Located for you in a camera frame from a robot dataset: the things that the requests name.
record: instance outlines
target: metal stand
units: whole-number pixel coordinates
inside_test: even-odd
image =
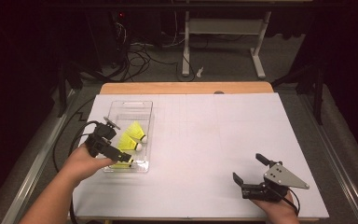
[[[260,79],[266,78],[263,65],[258,53],[263,43],[269,25],[271,12],[265,14],[264,20],[215,20],[215,19],[190,19],[189,12],[186,12],[185,23],[185,48],[183,52],[182,75],[188,77],[190,74],[190,48],[188,46],[190,34],[227,34],[227,35],[258,35],[255,48],[250,52],[255,65],[255,71]]]

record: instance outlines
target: human arm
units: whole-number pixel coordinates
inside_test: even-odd
[[[20,224],[66,223],[75,187],[99,169],[113,163],[107,158],[92,158],[86,146],[82,144],[72,152],[62,169],[27,211]]]
[[[285,198],[290,202],[293,202],[292,194],[287,192]],[[273,224],[298,224],[298,218],[294,208],[284,200],[280,200],[278,203],[270,203],[259,200],[251,200],[257,206],[259,206],[267,214],[268,219]]]

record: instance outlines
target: table leg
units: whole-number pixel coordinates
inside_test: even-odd
[[[267,27],[269,26],[269,17],[271,16],[271,12],[266,12],[266,15],[263,20],[263,24],[260,27],[260,32],[258,34],[257,45],[254,49],[251,49],[252,59],[255,65],[255,71],[257,72],[257,76],[259,78],[266,78],[266,74],[264,73],[263,65],[261,64],[260,58],[258,57],[258,52],[260,51],[261,44],[263,43],[264,35],[266,34]]]
[[[188,40],[190,37],[189,31],[189,15],[190,13],[186,12],[186,23],[185,23],[185,49],[183,52],[183,62],[182,62],[182,75],[188,77],[190,75],[190,48],[188,46]]]

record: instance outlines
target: human hand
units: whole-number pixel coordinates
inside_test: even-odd
[[[292,194],[287,191],[285,196],[291,203],[293,202]],[[270,203],[266,201],[251,200],[255,205],[259,206],[267,214],[268,219],[274,224],[297,224],[298,219],[295,209],[284,200],[278,203]]]
[[[75,149],[63,164],[59,174],[65,175],[77,186],[80,181],[94,175],[104,166],[116,163],[109,158],[96,159],[91,157],[85,144]]]

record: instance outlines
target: wooden table edge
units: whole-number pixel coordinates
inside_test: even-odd
[[[105,83],[100,94],[272,93],[266,81],[250,82],[131,82]]]

